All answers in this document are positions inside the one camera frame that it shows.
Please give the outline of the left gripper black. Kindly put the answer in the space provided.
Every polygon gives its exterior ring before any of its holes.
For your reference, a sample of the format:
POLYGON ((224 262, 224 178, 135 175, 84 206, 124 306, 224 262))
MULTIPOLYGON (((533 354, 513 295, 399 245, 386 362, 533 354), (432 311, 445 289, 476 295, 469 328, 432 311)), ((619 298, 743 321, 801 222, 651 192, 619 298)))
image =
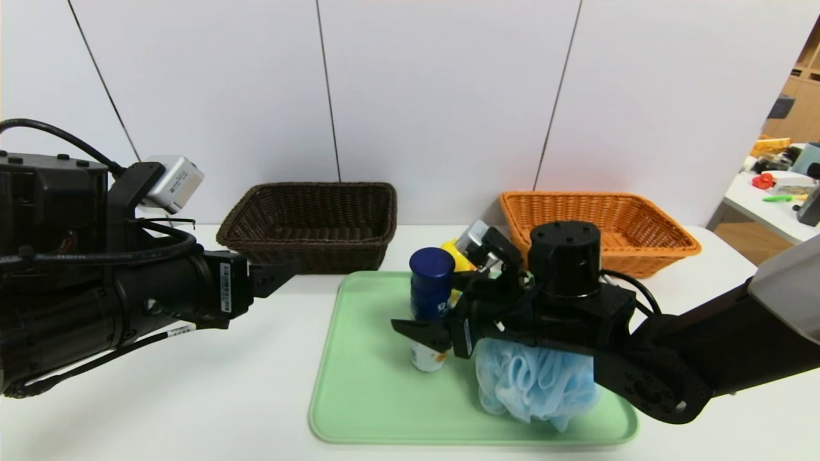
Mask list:
POLYGON ((240 254, 204 251, 121 269, 120 294, 128 325, 136 330, 158 330, 178 321, 226 329, 248 312, 254 298, 268 298, 299 271, 296 261, 281 261, 252 264, 248 272, 240 254))

